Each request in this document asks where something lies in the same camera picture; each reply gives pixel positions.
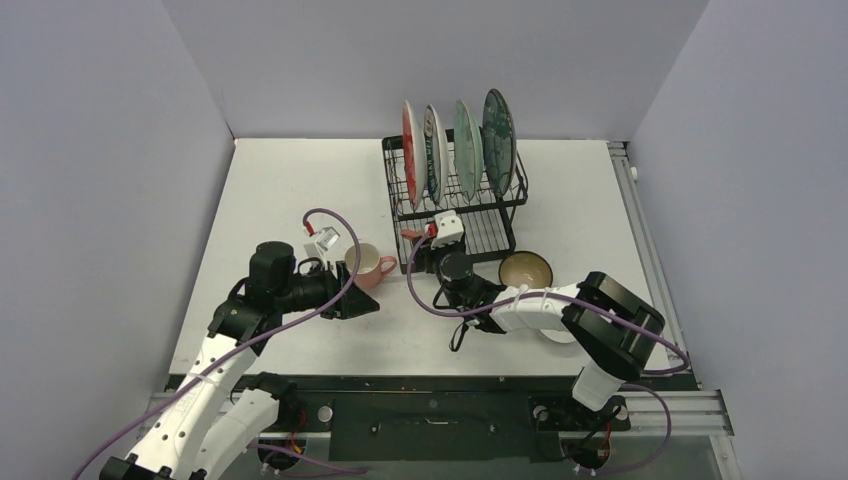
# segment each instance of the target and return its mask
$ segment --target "wire rack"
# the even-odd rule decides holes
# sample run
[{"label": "wire rack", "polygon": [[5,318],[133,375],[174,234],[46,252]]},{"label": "wire rack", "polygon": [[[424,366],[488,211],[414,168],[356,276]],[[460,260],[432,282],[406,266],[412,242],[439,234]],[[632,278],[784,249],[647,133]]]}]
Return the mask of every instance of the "wire rack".
[{"label": "wire rack", "polygon": [[[503,197],[495,196],[486,175],[480,182],[477,195],[467,201],[459,186],[459,177],[453,169],[453,130],[446,130],[448,139],[448,165],[450,172],[446,185],[442,187],[442,201],[436,205],[426,192],[417,211],[412,209],[409,190],[406,185],[406,171],[403,168],[403,137],[383,139],[383,160],[386,167],[386,183],[389,189],[389,203],[392,209],[392,222],[395,230],[395,244],[402,272],[412,245],[401,236],[403,230],[422,231],[424,225],[439,212],[455,210],[465,227],[466,253],[475,263],[500,260],[515,251],[515,234],[512,220],[516,207],[527,203],[529,182],[527,172],[521,163],[521,156],[515,165],[515,177],[509,191]],[[415,266],[415,271],[423,268]]]}]

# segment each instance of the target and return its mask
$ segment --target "white table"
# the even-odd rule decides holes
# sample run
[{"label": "white table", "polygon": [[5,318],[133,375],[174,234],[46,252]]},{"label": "white table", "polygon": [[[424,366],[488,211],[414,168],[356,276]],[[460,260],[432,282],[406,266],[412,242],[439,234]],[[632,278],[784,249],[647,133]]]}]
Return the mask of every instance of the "white table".
[{"label": "white table", "polygon": [[[530,180],[529,200],[515,216],[518,249],[544,256],[556,285],[599,270],[650,299],[606,144],[519,140],[518,148]],[[280,240],[305,256],[301,216],[318,206],[343,215],[383,255],[397,254],[380,140],[238,141],[170,373],[189,370],[213,311],[246,276],[257,244]],[[344,232],[329,217],[311,221]],[[352,244],[343,237],[336,258]],[[497,262],[475,268],[497,279]],[[472,329],[452,353],[448,341],[458,322],[421,310],[399,270],[369,292],[380,302],[379,312],[345,321],[316,318],[277,335],[247,373],[552,376],[576,375],[588,361],[577,344],[556,344],[533,331],[493,335]],[[428,301],[438,288],[426,274],[416,274],[415,285]],[[647,368],[667,367],[664,349],[656,348]]]}]

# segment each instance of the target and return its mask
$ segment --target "white wall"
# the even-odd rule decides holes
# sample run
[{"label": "white wall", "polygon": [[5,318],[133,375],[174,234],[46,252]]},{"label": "white wall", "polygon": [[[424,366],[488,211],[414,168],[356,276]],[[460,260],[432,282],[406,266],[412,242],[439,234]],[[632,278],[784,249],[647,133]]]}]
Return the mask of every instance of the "white wall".
[{"label": "white wall", "polygon": [[746,478],[845,478],[848,3],[712,0],[631,144]]},{"label": "white wall", "polygon": [[522,137],[626,139],[707,0],[163,0],[237,137],[449,123],[489,88]]},{"label": "white wall", "polygon": [[0,6],[3,478],[68,478],[162,387],[231,149],[159,2]]}]

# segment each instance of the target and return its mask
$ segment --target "mug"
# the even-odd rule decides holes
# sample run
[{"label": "mug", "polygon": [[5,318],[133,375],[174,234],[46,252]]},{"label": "mug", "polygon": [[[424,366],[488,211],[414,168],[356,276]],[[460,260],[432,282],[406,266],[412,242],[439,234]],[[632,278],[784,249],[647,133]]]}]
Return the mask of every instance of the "mug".
[{"label": "mug", "polygon": [[[386,275],[392,273],[392,270],[397,267],[397,258],[381,257],[377,247],[370,243],[359,242],[359,249],[362,254],[362,259],[359,260],[359,271],[355,272],[353,277],[354,283],[359,288],[368,289],[374,288],[380,283]],[[356,260],[356,248],[350,247],[345,252],[345,263],[348,268],[353,268]],[[386,269],[383,269],[383,264],[391,263]]]}]

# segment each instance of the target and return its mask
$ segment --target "dark green plate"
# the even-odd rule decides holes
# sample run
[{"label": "dark green plate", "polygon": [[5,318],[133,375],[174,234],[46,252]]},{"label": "dark green plate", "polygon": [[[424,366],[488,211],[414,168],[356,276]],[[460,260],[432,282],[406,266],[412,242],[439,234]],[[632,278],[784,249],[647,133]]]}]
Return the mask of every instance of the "dark green plate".
[{"label": "dark green plate", "polygon": [[483,106],[483,163],[489,185],[498,198],[509,191],[517,155],[512,114],[501,92],[493,88]]}]

